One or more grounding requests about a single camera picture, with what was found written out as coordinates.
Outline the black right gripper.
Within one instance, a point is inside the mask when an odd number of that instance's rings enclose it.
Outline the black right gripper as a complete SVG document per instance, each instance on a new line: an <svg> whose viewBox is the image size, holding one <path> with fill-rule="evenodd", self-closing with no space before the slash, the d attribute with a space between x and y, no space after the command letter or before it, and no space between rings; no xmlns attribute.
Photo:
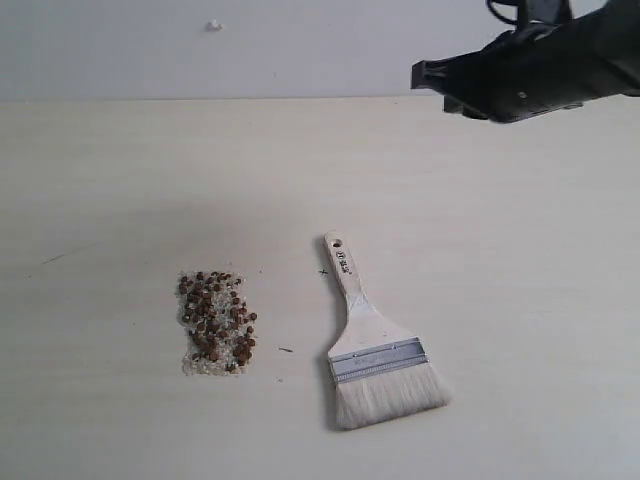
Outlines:
<svg viewBox="0 0 640 480"><path fill-rule="evenodd" d="M519 96L519 68L526 41L506 31L488 45L440 60L421 60L411 67L410 89L428 89L443 97L443 111L475 120L525 120L530 102Z"/></svg>

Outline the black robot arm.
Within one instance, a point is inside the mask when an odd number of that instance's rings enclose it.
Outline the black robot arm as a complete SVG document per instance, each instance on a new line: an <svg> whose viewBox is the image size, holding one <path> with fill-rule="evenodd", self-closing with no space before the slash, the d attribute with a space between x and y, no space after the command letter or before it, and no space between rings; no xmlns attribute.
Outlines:
<svg viewBox="0 0 640 480"><path fill-rule="evenodd" d="M516 16L478 51L415 63L411 88L443 97L443 110L509 124L616 95L639 94L639 4L608 1L575 17L567 1L513 1Z"/></svg>

